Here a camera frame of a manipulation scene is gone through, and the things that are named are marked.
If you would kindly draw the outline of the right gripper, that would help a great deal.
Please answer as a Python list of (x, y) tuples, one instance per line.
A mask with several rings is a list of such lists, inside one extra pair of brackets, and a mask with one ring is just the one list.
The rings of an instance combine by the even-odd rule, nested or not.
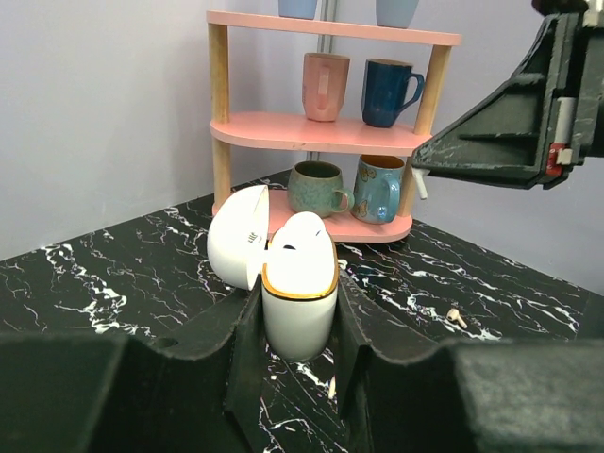
[(531, 6), (548, 17), (528, 53), (491, 94), (413, 152), (418, 179), (550, 187), (587, 158), (603, 158), (603, 2)]

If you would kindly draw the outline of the white earbud charging case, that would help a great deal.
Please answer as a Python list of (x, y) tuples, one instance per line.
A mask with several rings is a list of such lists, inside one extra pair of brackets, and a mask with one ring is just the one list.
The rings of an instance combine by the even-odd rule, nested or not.
[(260, 287), (267, 341), (282, 359), (309, 361), (325, 349), (333, 322), (340, 267), (335, 244), (274, 248), (265, 185), (233, 193), (214, 215), (207, 239), (213, 273), (243, 290)]

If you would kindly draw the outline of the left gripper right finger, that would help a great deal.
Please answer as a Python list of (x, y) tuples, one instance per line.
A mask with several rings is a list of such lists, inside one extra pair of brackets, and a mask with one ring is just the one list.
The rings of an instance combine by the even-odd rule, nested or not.
[(599, 452), (603, 343), (445, 340), (341, 274), (338, 413), (354, 452)]

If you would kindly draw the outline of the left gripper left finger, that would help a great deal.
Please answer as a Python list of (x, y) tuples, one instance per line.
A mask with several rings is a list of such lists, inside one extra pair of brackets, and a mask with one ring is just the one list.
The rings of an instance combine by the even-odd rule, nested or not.
[(1, 338), (5, 452), (254, 452), (264, 367), (259, 288), (170, 334)]

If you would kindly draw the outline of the white earbud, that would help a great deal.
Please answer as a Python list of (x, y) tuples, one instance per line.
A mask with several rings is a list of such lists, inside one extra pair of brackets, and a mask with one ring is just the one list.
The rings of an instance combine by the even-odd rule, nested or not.
[(411, 168), (412, 176), (416, 184), (417, 193), (421, 200), (426, 200), (428, 198), (428, 190), (426, 186), (425, 178), (429, 174), (429, 170), (421, 169), (421, 168)]
[(302, 249), (315, 245), (327, 237), (323, 219), (314, 212), (302, 211), (294, 214), (273, 236), (274, 248)]

